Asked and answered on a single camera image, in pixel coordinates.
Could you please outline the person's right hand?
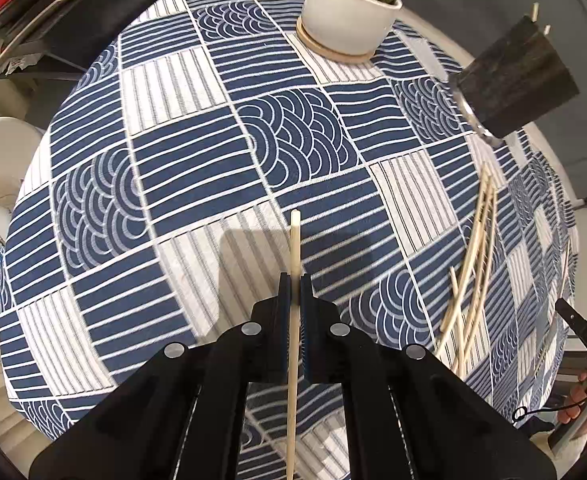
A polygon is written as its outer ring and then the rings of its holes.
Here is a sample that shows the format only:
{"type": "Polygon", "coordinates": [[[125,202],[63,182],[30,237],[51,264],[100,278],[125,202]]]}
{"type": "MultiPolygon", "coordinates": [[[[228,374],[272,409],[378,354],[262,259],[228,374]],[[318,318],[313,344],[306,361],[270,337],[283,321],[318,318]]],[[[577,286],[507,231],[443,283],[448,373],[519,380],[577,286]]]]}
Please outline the person's right hand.
{"type": "Polygon", "coordinates": [[[569,394],[563,401],[563,408],[558,412],[559,424],[566,425],[577,419],[581,413],[581,406],[586,399],[585,382],[587,381],[587,370],[578,374],[578,382],[571,388],[569,394]]]}

